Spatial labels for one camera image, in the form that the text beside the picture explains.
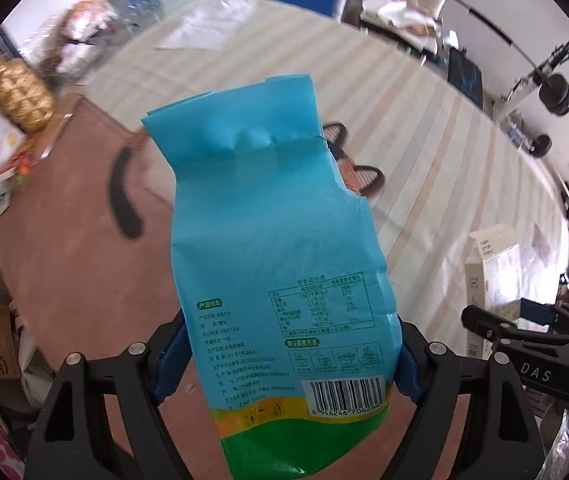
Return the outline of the cream medicine box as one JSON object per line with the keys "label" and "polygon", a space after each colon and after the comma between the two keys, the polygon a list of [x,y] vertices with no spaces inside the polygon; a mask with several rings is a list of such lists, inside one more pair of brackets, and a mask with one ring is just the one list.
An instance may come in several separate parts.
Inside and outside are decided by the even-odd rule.
{"label": "cream medicine box", "polygon": [[467,303],[516,321],[522,296],[519,242],[513,226],[497,224],[469,234],[470,256],[464,263]]}

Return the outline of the silver blister pack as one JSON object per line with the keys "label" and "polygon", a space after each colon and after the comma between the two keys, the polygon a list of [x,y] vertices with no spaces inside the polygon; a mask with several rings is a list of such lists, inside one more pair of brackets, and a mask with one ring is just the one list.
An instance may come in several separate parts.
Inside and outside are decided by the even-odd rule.
{"label": "silver blister pack", "polygon": [[563,480],[569,474],[569,411],[564,410],[559,429],[536,480]]}

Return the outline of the blue green snack bag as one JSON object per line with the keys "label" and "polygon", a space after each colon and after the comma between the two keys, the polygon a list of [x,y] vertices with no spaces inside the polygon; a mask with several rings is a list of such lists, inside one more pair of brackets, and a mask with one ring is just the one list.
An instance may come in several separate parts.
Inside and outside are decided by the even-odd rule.
{"label": "blue green snack bag", "polygon": [[401,329],[313,81],[193,96],[143,124],[176,177],[174,280],[229,470],[316,474],[385,419]]}

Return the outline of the brown mat label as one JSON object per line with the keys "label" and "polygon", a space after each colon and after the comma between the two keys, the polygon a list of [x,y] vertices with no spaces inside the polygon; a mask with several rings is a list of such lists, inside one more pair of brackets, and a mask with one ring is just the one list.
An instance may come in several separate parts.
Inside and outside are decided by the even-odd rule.
{"label": "brown mat label", "polygon": [[539,260],[546,266],[550,261],[551,246],[547,241],[546,235],[543,234],[542,229],[540,229],[537,223],[534,224],[531,247]]}

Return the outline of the pink patterned cloth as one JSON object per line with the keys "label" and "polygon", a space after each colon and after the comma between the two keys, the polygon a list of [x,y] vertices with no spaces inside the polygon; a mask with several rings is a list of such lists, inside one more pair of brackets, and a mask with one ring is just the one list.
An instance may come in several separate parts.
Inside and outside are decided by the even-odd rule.
{"label": "pink patterned cloth", "polygon": [[24,463],[0,431],[0,469],[10,480],[21,480],[24,476]]}

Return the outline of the barbell weight rack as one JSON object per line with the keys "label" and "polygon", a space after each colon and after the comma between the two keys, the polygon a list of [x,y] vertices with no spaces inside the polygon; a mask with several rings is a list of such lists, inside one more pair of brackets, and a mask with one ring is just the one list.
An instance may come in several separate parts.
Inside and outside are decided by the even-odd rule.
{"label": "barbell weight rack", "polygon": [[555,47],[541,63],[535,63],[524,50],[499,26],[463,0],[452,0],[467,13],[488,27],[531,66],[531,71],[519,78],[506,96],[501,96],[491,108],[491,118],[505,132],[512,143],[535,159],[544,159],[551,151],[552,140],[542,133],[534,138],[527,136],[514,122],[514,114],[531,96],[537,96],[543,107],[555,117],[569,116],[569,82],[557,68],[569,60],[569,41]]}

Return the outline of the gold embossed bottle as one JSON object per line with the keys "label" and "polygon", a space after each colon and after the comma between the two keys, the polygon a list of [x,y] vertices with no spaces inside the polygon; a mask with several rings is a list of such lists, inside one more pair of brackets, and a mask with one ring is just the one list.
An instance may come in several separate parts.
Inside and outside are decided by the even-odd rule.
{"label": "gold embossed bottle", "polygon": [[0,110],[25,133],[34,134],[48,125],[56,100],[22,60],[0,60]]}

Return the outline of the clear plastic bag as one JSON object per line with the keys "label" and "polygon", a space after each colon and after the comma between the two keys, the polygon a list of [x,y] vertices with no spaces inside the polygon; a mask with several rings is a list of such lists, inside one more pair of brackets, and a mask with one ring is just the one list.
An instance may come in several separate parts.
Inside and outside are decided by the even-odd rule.
{"label": "clear plastic bag", "polygon": [[221,51],[257,9],[253,0],[211,0],[187,13],[158,50]]}

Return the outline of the white padded chair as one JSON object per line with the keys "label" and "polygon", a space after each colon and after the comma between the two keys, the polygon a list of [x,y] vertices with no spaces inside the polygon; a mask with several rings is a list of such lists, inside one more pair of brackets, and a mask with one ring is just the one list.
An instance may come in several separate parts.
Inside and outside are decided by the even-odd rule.
{"label": "white padded chair", "polygon": [[441,11],[447,0],[362,0],[360,23],[406,42],[409,47],[437,55],[441,40]]}

